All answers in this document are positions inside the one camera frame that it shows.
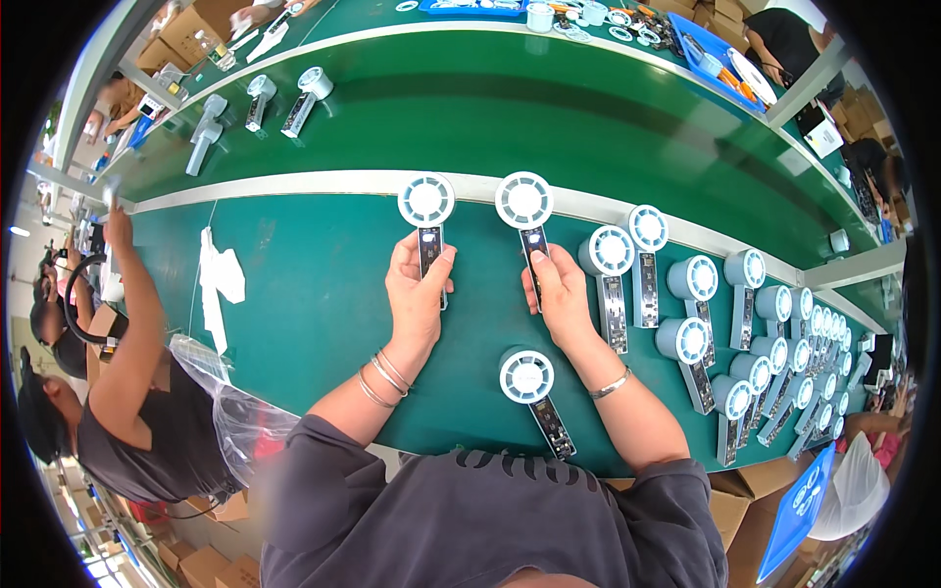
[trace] water bottle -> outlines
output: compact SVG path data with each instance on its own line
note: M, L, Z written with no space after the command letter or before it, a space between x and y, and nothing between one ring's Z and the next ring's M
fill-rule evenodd
M198 31L194 38L199 41L199 48L202 52L222 71L227 72L235 65L235 53L229 51L225 43L219 41L219 39L207 35L206 31L203 30Z

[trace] black hose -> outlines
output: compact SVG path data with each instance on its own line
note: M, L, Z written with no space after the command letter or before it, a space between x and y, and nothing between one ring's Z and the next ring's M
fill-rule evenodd
M104 255L103 253L99 253L97 255L89 255L88 257L84 258L81 262L78 263L75 269L72 270L72 275L69 276L69 281L66 282L65 284L65 300L67 302L69 300L72 300L72 285L75 283L75 279L78 278L82 274L82 270L92 265L93 263L104 263L107 261L107 259L108 259L108 256ZM66 311L64 314L65 314L65 322L69 324L69 328L72 330L73 333L75 333L76 337L78 337L79 339L81 339L82 341L86 343L91 343L93 345L107 345L108 344L107 337L102 337L100 335L92 335L91 333L87 333L86 331L82 330L82 328L76 322L75 317L72 316L71 312Z

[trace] gray t-shirt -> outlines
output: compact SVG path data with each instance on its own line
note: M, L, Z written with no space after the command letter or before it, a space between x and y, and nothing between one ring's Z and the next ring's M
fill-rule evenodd
M614 490L555 459L454 450L385 464L305 416L269 494L265 588L496 586L524 567L597 586L718 586L728 578L692 459Z

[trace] silver bracelet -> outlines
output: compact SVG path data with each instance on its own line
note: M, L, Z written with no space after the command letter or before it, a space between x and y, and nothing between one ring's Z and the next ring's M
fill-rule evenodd
M386 369L385 369L384 367L382 367L382 364L379 362L379 359L378 359L375 355L373 355L371 358L369 358L369 361L375 366L376 370L379 372L379 375L381 375L382 377L386 378L386 381L389 382L390 384L392 384L392 387L393 387L393 388L399 390L399 395L402 396L402 398L405 398L406 396L408 396L408 388L402 389L402 387L399 386L399 385L395 382L395 380L392 379L392 376L390 376L390 375L386 372Z
M412 389L412 388L413 388L413 385L412 385L412 384L409 384L409 383L408 383L408 380L406 380L406 379L399 373L399 371L395 369L395 366L392 365L392 362L389 361L389 358L386 357L386 354L382 353L382 350L381 350L381 349L380 349L378 352L376 352L376 354L377 354L378 356L380 356L381 358L383 358L383 360L385 360L385 362L389 364L389 369L392 370L392 373L394 373L395 375L397 375L400 380L402 380L403 382L405 382L406 386L408 386L409 389Z
M382 406L383 408L395 408L395 405L390 405L386 401L382 400L378 394L372 391L369 386L366 385L366 380L362 379L362 369L366 367L365 364L359 366L359 369L356 372L357 378L359 378L359 387L362 389L362 393L366 394L366 397L375 402L376 404Z
M628 378L630 377L631 374L632 374L632 371L630 370L630 368L628 366L624 366L624 375L617 378L613 383L605 386L604 388L598 391L588 392L588 395L591 396L592 400L598 400L599 398L604 398L605 396L612 393L616 389L624 386L624 383L628 381Z

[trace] blue plastic tray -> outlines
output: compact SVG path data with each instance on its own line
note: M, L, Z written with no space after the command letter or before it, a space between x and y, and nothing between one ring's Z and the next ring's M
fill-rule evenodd
M765 549L764 557L761 558L758 579L755 583L762 583L774 572L775 568L784 563L797 546L801 545L814 523L817 522L817 514L823 504L823 495L830 482L830 468L833 466L836 447L837 444L831 442L824 448L814 463L810 464L807 471L781 498L781 503L777 507L774 528L771 531L771 537L768 538L768 547Z
M690 37L696 40L700 46L706 51L706 53L711 54L713 57L722 61L722 65L726 66L726 69L729 70L732 75L739 77L735 72L735 68L732 67L732 62L728 58L728 50L731 48L726 41L716 37L708 30L699 26L698 24L684 19L674 12L668 12L667 16L670 18L670 22L673 23L673 28L677 32L677 39L683 45L683 54L686 55L686 61L690 64L690 70L695 73L697 76L702 78L707 84L711 87L714 87L719 91L720 94L727 97L729 100L735 103L739 103L748 110L754 110L755 112L763 113L765 111L764 103L761 100L757 102L752 102L742 96L739 92L735 91L731 87L723 84L715 76L709 75L705 70L699 67L699 64L694 62L689 58L691 53L689 42L683 38L683 33L689 33Z
M526 12L526 5L529 0L521 0L519 10L509 8L431 8L436 0L423 0L418 6L418 10L432 15L445 14L466 14L469 16L501 16L504 18L515 18Z

